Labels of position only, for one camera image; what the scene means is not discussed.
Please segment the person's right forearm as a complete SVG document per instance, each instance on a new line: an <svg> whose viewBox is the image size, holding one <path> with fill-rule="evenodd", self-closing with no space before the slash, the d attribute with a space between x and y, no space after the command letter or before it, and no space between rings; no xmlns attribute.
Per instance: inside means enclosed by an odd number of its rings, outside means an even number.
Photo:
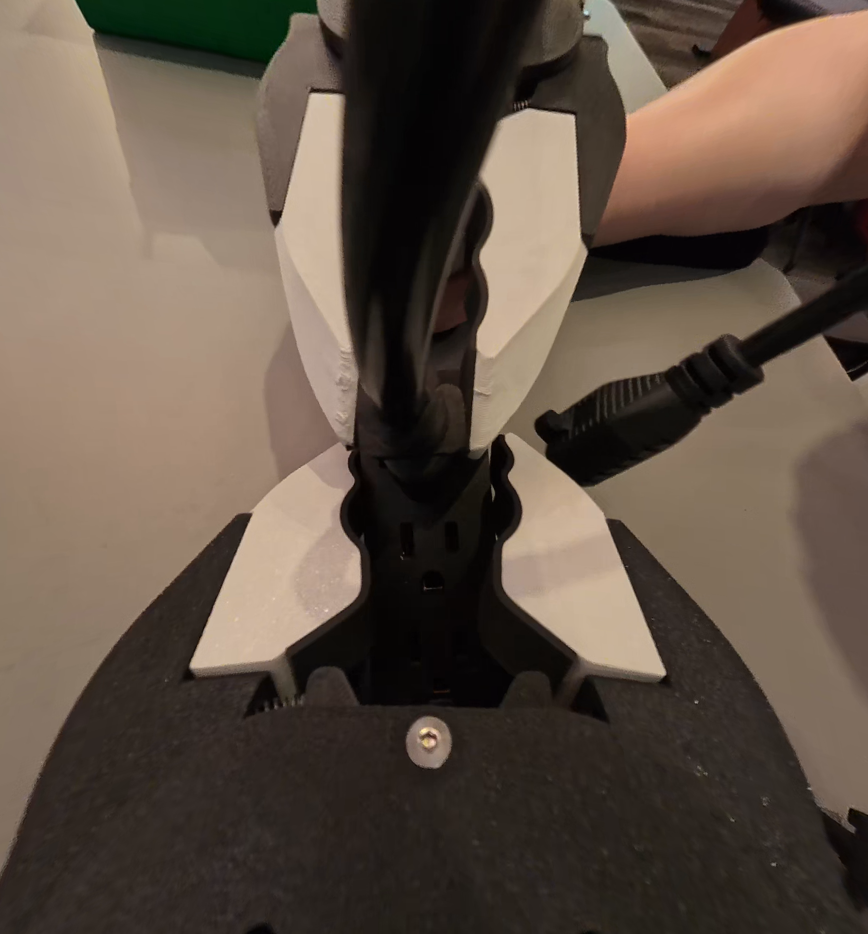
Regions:
<svg viewBox="0 0 868 934"><path fill-rule="evenodd" d="M868 199L868 10L758 37L631 113L595 247Z"/></svg>

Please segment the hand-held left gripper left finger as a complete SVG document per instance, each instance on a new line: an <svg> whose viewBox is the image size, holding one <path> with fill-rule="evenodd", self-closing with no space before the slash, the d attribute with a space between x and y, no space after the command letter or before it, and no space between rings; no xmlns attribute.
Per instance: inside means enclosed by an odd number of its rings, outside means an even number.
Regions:
<svg viewBox="0 0 868 934"><path fill-rule="evenodd" d="M296 679L290 651L358 598L358 546L342 507L355 479L335 444L253 508L190 660L196 678L266 672Z"/></svg>

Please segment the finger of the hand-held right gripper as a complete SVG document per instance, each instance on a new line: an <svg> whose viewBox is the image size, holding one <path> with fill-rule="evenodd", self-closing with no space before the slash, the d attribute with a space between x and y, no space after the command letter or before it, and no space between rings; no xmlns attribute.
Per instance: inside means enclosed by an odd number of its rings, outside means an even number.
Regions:
<svg viewBox="0 0 868 934"><path fill-rule="evenodd" d="M309 94L274 239L305 376L335 437L350 447L358 366L344 298L343 124L341 94Z"/></svg>
<svg viewBox="0 0 868 934"><path fill-rule="evenodd" d="M498 123L482 172L492 206L479 254L487 308L476 334L470 449L487 449L537 381L587 250L576 121L523 109Z"/></svg>

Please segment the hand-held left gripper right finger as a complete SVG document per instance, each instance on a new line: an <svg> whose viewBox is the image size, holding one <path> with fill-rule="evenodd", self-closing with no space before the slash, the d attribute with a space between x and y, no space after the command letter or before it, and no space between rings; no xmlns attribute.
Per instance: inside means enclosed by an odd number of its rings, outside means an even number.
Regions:
<svg viewBox="0 0 868 934"><path fill-rule="evenodd" d="M488 652L510 675L658 683L666 668L602 510L513 434L490 452Z"/></svg>

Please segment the green plastic bin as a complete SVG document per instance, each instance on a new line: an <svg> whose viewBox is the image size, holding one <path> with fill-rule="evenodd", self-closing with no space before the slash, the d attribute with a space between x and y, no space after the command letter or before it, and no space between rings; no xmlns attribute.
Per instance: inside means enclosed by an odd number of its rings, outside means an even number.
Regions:
<svg viewBox="0 0 868 934"><path fill-rule="evenodd" d="M315 1L78 1L100 34L265 64L288 35L290 17Z"/></svg>

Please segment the black power strip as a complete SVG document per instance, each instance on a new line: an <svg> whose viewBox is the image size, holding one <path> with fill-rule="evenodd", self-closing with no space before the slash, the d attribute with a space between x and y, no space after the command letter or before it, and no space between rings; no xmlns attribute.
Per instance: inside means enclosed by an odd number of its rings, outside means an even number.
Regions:
<svg viewBox="0 0 868 934"><path fill-rule="evenodd" d="M370 652L363 702L484 707L507 677L477 631L494 535L487 454L449 459L428 483L401 483L360 455L358 518L369 555Z"/></svg>

